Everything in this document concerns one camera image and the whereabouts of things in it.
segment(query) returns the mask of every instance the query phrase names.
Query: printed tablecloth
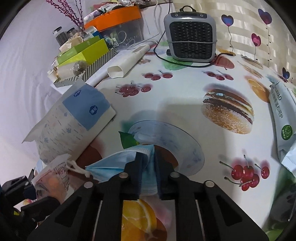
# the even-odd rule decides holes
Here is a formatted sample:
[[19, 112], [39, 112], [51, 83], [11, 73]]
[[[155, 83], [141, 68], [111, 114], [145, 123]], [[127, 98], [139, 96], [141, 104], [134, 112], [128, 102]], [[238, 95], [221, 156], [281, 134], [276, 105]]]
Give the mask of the printed tablecloth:
[[[176, 62], [167, 48], [162, 42], [157, 53]], [[268, 99], [269, 86], [278, 81], [287, 82], [241, 55], [190, 68], [162, 61], [151, 49], [124, 78], [108, 77], [96, 87], [117, 115], [83, 155], [100, 160], [154, 144], [176, 171], [197, 182], [214, 181], [263, 228], [288, 173], [278, 162]], [[156, 199], [125, 205], [122, 240], [172, 240], [174, 207]], [[137, 207], [142, 221], [129, 211]]]

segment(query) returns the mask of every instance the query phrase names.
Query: paper roll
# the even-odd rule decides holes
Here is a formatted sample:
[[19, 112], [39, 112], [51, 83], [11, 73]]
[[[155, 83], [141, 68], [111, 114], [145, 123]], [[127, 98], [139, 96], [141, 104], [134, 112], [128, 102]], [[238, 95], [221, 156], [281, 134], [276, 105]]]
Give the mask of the paper roll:
[[92, 87], [96, 87], [98, 83], [100, 83], [105, 77], [108, 76], [107, 69], [110, 66], [113, 66], [114, 63], [117, 63], [118, 59], [121, 59], [122, 56], [129, 54], [130, 50], [123, 50], [120, 51], [116, 56], [114, 56], [112, 59], [110, 59], [106, 64], [104, 64], [97, 72], [95, 72], [87, 81], [86, 83], [88, 85], [91, 85]]
[[111, 78], [124, 77], [127, 72], [143, 57], [150, 49], [149, 44], [140, 45], [134, 51], [123, 56], [112, 66], [108, 67], [107, 73]]

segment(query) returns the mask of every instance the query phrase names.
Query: mask ear loop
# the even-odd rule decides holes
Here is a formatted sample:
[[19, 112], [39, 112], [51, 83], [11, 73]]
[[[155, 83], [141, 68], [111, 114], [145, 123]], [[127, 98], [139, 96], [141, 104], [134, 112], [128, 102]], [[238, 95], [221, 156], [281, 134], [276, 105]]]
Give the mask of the mask ear loop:
[[79, 167], [76, 163], [76, 161], [67, 161], [67, 165], [66, 165], [66, 168], [68, 170], [71, 170], [73, 172], [77, 172], [77, 173], [80, 173], [80, 174], [83, 174], [85, 175], [85, 177], [89, 178], [91, 173], [87, 170], [84, 170], [83, 168]]

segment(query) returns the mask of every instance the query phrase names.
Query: green box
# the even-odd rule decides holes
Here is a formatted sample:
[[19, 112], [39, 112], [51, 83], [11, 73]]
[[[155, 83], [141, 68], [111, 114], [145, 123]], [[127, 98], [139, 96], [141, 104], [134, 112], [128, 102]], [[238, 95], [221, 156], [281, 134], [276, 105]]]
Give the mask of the green box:
[[59, 66], [75, 63], [79, 60], [86, 61], [89, 65], [93, 64], [97, 59], [102, 57], [109, 51], [106, 42], [104, 39], [94, 43], [93, 45], [89, 46], [85, 50], [81, 51], [80, 53], [76, 54], [75, 56], [71, 57], [70, 59], [66, 60]]
[[57, 58], [58, 63], [61, 64], [65, 62], [66, 60], [85, 50], [86, 48], [98, 42], [99, 40], [100, 37], [95, 36], [91, 39], [88, 39], [87, 41], [82, 42], [81, 44], [74, 46], [73, 48], [69, 49], [67, 52], [63, 53], [60, 57]]

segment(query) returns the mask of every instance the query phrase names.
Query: blue label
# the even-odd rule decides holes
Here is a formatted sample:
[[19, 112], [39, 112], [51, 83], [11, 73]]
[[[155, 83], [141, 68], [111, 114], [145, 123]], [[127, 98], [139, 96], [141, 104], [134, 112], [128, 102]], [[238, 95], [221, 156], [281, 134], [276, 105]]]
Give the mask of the blue label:
[[[87, 84], [66, 98], [63, 105], [87, 130], [90, 130], [102, 114], [110, 108], [110, 103], [105, 99], [105, 96]], [[71, 131], [71, 128], [67, 129], [67, 133], [71, 133]]]
[[93, 105], [90, 109], [89, 109], [89, 112], [91, 115], [95, 115], [98, 111], [98, 108], [96, 105]]
[[75, 94], [74, 97], [77, 97], [78, 95], [80, 95], [81, 90], [78, 90]]

